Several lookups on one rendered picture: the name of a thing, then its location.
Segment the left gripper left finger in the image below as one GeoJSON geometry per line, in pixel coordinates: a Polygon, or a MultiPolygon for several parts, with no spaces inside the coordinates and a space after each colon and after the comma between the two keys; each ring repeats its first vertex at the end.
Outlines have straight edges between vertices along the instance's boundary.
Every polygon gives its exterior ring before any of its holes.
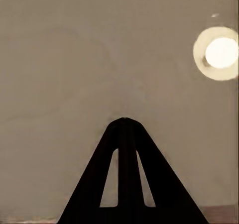
{"type": "Polygon", "coordinates": [[[132,224],[125,119],[109,124],[57,224],[132,224]],[[113,156],[119,149],[118,206],[100,207],[113,156]]]}

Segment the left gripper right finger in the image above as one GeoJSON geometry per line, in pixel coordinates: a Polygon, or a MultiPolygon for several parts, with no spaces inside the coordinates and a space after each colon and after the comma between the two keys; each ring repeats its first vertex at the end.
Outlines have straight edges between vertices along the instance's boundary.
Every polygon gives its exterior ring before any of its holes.
{"type": "Polygon", "coordinates": [[[144,126],[125,118],[132,224],[209,224],[144,126]],[[144,204],[138,151],[156,207],[144,204]]]}

